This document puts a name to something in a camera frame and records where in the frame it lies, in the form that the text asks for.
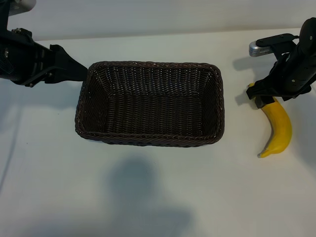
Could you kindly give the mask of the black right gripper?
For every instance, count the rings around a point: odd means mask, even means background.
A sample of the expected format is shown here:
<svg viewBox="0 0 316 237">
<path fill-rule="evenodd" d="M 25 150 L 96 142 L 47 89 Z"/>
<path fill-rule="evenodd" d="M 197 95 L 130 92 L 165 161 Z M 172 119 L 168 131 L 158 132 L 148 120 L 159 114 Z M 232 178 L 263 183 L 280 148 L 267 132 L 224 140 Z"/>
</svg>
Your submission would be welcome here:
<svg viewBox="0 0 316 237">
<path fill-rule="evenodd" d="M 309 93 L 313 83 L 313 49 L 296 45 L 290 53 L 277 60 L 269 75 L 247 86 L 250 100 L 255 98 L 258 109 L 274 103 L 274 97 L 284 101 Z"/>
</svg>

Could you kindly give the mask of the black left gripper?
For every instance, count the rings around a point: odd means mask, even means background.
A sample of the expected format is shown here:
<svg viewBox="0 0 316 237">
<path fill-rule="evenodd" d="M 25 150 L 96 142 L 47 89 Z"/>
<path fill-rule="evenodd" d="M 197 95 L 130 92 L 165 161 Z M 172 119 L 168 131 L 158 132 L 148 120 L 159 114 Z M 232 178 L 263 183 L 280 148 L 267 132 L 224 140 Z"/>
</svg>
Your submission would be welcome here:
<svg viewBox="0 0 316 237">
<path fill-rule="evenodd" d="M 26 87 L 33 87 L 40 81 L 60 83 L 86 80 L 88 69 L 73 59 L 63 47 L 51 44 L 50 49 L 34 42 L 28 30 L 2 29 L 0 77 Z M 52 51 L 55 53 L 55 66 L 66 74 L 53 73 Z"/>
</svg>

